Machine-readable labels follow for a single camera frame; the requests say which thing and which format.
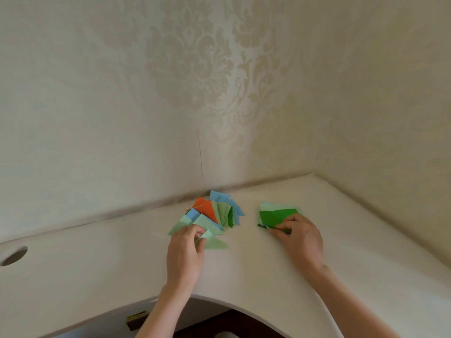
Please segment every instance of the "person's left hand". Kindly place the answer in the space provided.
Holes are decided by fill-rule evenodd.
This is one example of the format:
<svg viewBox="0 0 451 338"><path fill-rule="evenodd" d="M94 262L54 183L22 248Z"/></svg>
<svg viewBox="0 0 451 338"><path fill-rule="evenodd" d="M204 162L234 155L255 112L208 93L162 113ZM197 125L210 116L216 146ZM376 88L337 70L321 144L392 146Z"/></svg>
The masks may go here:
<svg viewBox="0 0 451 338"><path fill-rule="evenodd" d="M206 239L201 239L197 246L194 241L203 233L205 233L204 228L191 224L172 235L166 257L168 285L188 287L191 290L195 287L202 272Z"/></svg>

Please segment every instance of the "forearm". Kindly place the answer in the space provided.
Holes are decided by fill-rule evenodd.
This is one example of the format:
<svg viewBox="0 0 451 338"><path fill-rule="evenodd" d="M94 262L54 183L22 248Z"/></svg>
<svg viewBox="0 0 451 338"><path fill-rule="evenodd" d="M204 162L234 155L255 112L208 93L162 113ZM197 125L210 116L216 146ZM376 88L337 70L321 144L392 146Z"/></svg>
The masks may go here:
<svg viewBox="0 0 451 338"><path fill-rule="evenodd" d="M347 289L329 267L306 279L323 300L345 338L400 338Z"/></svg>
<svg viewBox="0 0 451 338"><path fill-rule="evenodd" d="M191 296L191 291L191 288L183 285L166 284L136 338L172 337L180 313Z"/></svg>

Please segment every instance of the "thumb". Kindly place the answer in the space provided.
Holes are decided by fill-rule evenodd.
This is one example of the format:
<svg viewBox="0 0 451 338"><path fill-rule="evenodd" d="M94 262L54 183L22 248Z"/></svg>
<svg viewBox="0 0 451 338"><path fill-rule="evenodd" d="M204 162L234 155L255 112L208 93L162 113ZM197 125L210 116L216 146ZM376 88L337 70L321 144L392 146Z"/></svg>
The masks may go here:
<svg viewBox="0 0 451 338"><path fill-rule="evenodd" d="M206 246L206 238L202 238L196 245L196 251L198 252L198 254L203 254L205 246Z"/></svg>
<svg viewBox="0 0 451 338"><path fill-rule="evenodd" d="M283 231L278 230L278 229L269 229L269 233L270 233L273 237L277 238L277 239L278 239L280 242L282 242L283 244L285 244L286 241L288 240L288 238L290 237L290 236L288 236L286 233L284 233Z"/></svg>

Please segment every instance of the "stack of paper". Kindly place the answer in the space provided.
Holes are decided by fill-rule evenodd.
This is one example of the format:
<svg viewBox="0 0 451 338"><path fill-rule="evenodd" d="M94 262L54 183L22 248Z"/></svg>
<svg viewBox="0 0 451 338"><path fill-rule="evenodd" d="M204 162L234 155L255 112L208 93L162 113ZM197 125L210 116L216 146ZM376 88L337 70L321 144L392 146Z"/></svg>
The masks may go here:
<svg viewBox="0 0 451 338"><path fill-rule="evenodd" d="M211 191L210 200L196 199L193 207L187 210L186 214L169 232L169 235L179 231L185 225L197 224L206 230L196 240L206 238L205 249L227 249L227 244L215 236L222 235L229 227L240 225L239 216L244 215L244 212L229 195Z"/></svg>
<svg viewBox="0 0 451 338"><path fill-rule="evenodd" d="M266 229L274 228L276 225L283 222L288 216L302 211L299 207L286 204L272 204L268 202L260 203L260 217L257 225L265 227Z"/></svg>

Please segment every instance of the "desk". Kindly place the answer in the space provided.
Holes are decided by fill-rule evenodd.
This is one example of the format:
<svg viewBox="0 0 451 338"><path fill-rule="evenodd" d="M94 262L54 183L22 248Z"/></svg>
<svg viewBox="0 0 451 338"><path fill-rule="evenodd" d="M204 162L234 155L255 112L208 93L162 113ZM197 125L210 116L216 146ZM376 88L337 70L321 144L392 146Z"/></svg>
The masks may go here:
<svg viewBox="0 0 451 338"><path fill-rule="evenodd" d="M288 337L340 337L281 246L257 227L262 201L293 204L320 229L326 263L403 337L451 336L451 270L314 175L229 192L246 217L206 252L194 297L225 304ZM36 338L155 299L166 282L167 232L192 201L6 242L0 337Z"/></svg>

